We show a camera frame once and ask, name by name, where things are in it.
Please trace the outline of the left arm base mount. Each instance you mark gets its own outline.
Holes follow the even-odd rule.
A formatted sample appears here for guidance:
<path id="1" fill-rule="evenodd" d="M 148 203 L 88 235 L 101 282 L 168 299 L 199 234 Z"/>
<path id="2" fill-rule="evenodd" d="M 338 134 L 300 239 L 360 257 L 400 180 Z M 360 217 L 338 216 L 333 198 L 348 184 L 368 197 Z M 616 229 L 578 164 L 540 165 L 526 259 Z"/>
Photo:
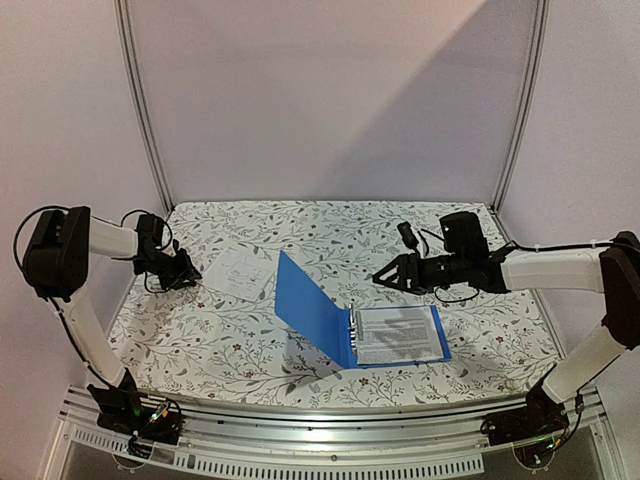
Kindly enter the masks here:
<path id="1" fill-rule="evenodd" d="M 176 446 L 182 433 L 184 415 L 177 402 L 161 400 L 155 406 L 145 406 L 147 395 L 135 386 L 87 387 L 97 403 L 97 425 L 111 432 L 127 435 L 127 452 L 138 458 L 151 456 L 150 443 Z"/>

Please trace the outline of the chrome lever arch clip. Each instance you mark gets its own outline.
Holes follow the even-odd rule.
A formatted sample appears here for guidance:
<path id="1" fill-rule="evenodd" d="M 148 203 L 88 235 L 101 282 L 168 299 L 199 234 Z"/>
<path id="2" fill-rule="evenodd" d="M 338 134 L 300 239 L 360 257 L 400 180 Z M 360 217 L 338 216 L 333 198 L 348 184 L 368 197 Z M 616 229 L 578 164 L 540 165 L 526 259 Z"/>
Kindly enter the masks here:
<path id="1" fill-rule="evenodd" d="M 350 345 L 351 354 L 356 356 L 359 327 L 358 327 L 356 310 L 354 309 L 354 306 L 352 303 L 348 305 L 347 311 L 348 311 L 349 345 Z"/>

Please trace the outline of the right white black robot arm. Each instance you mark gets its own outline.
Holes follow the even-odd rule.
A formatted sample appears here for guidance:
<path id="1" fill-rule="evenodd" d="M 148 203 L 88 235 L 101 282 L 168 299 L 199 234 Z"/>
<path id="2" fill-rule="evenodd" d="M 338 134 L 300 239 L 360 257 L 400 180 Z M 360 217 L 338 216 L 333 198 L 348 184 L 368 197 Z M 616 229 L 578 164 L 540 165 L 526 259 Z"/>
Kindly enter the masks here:
<path id="1" fill-rule="evenodd" d="M 564 403 L 639 345 L 639 241 L 627 231 L 608 242 L 554 247 L 507 244 L 490 251 L 485 240 L 455 243 L 437 257 L 399 255 L 373 281 L 414 295 L 460 283 L 491 294 L 557 289 L 603 295 L 601 323 L 530 390 L 530 404 Z"/>

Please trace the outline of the hand drawn sketch paper sheet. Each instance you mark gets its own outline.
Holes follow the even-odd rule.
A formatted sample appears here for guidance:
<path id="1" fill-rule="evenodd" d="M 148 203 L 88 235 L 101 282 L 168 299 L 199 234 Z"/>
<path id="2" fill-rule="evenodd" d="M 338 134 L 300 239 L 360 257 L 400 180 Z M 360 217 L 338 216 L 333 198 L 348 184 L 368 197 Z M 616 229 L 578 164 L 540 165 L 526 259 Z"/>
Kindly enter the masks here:
<path id="1" fill-rule="evenodd" d="M 254 302 L 273 272 L 274 267 L 269 260 L 243 249 L 228 247 L 206 269 L 202 282 L 213 290 Z"/>

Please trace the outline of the blue folder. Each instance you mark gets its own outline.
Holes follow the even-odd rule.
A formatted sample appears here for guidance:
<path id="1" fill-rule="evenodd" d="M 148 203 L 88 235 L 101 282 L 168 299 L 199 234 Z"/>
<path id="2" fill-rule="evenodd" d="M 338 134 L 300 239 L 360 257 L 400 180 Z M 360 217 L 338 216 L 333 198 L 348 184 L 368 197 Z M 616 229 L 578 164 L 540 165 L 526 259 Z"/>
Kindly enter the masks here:
<path id="1" fill-rule="evenodd" d="M 291 257 L 285 252 L 280 253 L 275 290 L 275 314 L 330 360 L 343 369 L 423 365 L 358 367 L 349 345 L 347 308 L 338 307 Z"/>

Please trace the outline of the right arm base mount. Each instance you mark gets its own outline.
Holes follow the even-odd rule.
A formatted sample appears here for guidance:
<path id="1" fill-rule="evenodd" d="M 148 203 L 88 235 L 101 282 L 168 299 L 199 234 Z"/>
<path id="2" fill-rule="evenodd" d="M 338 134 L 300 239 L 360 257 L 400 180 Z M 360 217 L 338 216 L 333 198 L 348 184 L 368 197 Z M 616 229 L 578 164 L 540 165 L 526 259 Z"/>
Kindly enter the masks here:
<path id="1" fill-rule="evenodd" d="M 564 405 L 542 400 L 528 400 L 524 407 L 487 415 L 480 426 L 490 446 L 511 444 L 517 463 L 532 472 L 546 470 L 555 453 L 577 431 L 584 400 L 574 398 L 575 422 L 570 424 Z"/>

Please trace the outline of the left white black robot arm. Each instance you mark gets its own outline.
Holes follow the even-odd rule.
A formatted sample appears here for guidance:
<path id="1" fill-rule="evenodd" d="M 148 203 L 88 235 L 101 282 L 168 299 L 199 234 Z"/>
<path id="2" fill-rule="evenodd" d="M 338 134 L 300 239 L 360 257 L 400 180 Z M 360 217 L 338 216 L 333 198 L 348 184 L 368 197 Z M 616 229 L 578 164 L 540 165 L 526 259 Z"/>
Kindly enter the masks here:
<path id="1" fill-rule="evenodd" d="M 159 293 L 193 287 L 202 275 L 166 220 L 143 209 L 131 214 L 134 227 L 98 218 L 88 206 L 43 206 L 26 216 L 35 226 L 25 248 L 12 253 L 26 283 L 58 316 L 101 412 L 138 419 L 141 394 L 109 347 L 86 289 L 90 257 L 130 263 L 135 275 L 158 280 Z"/>

